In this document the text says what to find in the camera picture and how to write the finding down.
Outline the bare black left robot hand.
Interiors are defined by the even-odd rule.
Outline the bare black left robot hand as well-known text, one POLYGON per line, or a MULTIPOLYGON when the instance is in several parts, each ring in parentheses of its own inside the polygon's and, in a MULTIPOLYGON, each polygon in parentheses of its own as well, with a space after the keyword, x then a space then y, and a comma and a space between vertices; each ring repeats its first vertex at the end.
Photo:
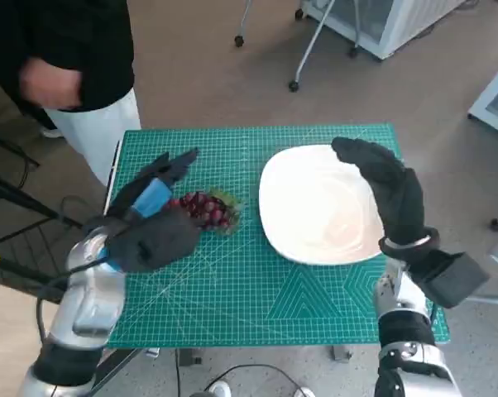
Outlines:
POLYGON ((118 191, 103 216, 89 219, 83 231, 91 232, 111 219, 133 224, 158 213, 172 197, 171 187, 185 177, 198 153, 199 149, 193 148, 173 159, 169 152, 161 154, 118 191))

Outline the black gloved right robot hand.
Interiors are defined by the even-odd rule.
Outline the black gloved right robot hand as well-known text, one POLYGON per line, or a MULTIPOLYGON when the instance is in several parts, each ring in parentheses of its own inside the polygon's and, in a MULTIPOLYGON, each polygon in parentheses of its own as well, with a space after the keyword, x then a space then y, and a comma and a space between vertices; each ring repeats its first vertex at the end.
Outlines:
POLYGON ((340 161, 355 165, 370 185, 385 237, 406 246, 428 235, 423 190, 413 169, 374 142, 338 136, 331 147, 340 161))

